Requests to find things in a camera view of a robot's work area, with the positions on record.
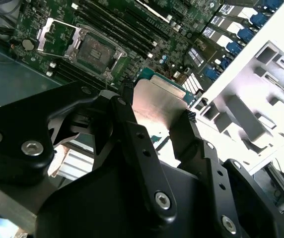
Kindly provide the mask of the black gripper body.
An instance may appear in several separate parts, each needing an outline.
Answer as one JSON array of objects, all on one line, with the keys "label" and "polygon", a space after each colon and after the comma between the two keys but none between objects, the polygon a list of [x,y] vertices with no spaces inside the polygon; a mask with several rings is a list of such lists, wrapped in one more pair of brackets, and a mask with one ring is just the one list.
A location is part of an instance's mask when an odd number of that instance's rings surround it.
[{"label": "black gripper body", "polygon": [[104,164],[52,194],[37,217],[38,238],[213,236],[197,176],[157,158]]}]

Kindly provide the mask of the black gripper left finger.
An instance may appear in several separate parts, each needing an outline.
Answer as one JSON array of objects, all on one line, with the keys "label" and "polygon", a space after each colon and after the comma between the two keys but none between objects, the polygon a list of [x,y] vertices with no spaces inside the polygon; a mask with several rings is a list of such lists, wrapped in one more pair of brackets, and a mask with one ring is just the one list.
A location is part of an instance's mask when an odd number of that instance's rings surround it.
[{"label": "black gripper left finger", "polygon": [[54,148],[81,133],[94,137],[93,171],[116,161],[158,159],[124,98],[74,82],[0,107],[0,181],[39,183]]}]

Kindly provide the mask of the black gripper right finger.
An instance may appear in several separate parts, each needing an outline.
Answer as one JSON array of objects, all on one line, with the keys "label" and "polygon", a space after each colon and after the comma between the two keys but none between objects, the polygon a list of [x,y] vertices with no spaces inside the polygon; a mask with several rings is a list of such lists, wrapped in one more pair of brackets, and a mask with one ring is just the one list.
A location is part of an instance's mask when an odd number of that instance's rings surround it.
[{"label": "black gripper right finger", "polygon": [[220,163],[216,148],[204,140],[196,115],[184,111],[169,135],[180,169],[198,177],[208,199],[215,238],[279,238],[280,215],[260,186],[236,160]]}]

